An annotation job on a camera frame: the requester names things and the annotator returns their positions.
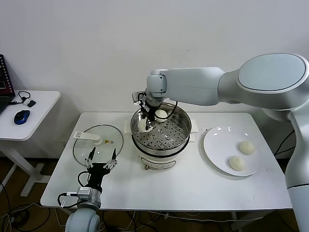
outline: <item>laptop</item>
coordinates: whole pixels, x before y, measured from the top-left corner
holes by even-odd
[[[4,56],[0,54],[0,114],[14,97],[15,92],[5,65]]]

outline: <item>white wall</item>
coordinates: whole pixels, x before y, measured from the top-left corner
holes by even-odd
[[[56,140],[67,140],[80,112],[135,111],[131,92],[145,88],[152,69],[230,71],[272,52],[309,58],[308,8],[305,0],[0,0],[0,52],[15,88],[61,92],[52,114]],[[226,104],[184,109],[256,112]],[[272,122],[257,113],[263,131]],[[285,130],[265,136],[277,144]]]

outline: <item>white table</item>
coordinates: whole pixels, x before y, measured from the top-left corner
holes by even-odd
[[[19,90],[15,91],[16,97],[14,101],[20,102],[21,99],[18,96],[18,92]],[[31,108],[24,104],[9,105],[5,108],[0,114],[0,140],[25,141],[29,139],[60,98],[60,93],[58,91],[27,90],[27,92],[31,94],[31,99],[36,101],[36,104]],[[16,125],[14,123],[14,116],[21,110],[30,110],[30,116],[25,124]],[[27,197],[35,183],[48,183],[50,176],[40,174],[44,166],[43,163],[39,163],[36,168],[34,168],[14,148],[6,146],[3,143],[0,146],[0,151],[14,162],[13,167],[3,180],[3,185],[8,182],[16,166],[19,166],[30,176],[20,194],[21,196]]]
[[[133,113],[83,113],[74,131],[111,124],[123,131]],[[101,209],[157,211],[258,211],[292,208],[284,174],[253,118],[247,113],[189,113],[199,132],[175,167],[165,171],[145,170],[130,135],[125,135],[118,165],[103,178]],[[245,129],[259,144],[261,166],[248,177],[225,174],[206,157],[202,141],[206,130],[216,126]],[[73,157],[72,135],[41,198],[41,204],[59,207],[57,196],[77,191],[77,175],[85,170]],[[82,175],[85,183],[87,175]],[[65,205],[77,201],[64,198]]]

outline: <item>white plate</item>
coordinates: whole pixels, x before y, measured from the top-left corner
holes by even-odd
[[[255,151],[253,154],[246,155],[240,151],[239,143],[242,141],[251,141],[254,143]],[[204,149],[211,162],[226,173],[237,176],[248,176],[258,171],[258,145],[244,131],[237,130],[234,127],[213,128],[205,135]],[[245,170],[237,171],[231,168],[228,160],[232,156],[241,156],[245,160]]]

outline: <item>stainless steel steamer basket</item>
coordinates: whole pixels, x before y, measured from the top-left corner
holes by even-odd
[[[169,115],[175,105],[163,103],[160,107]],[[165,122],[155,122],[150,132],[142,132],[137,123],[142,119],[138,110],[131,119],[132,139],[135,146],[145,154],[155,158],[167,158],[177,155],[189,142],[191,120],[188,114],[176,107],[173,115]]]

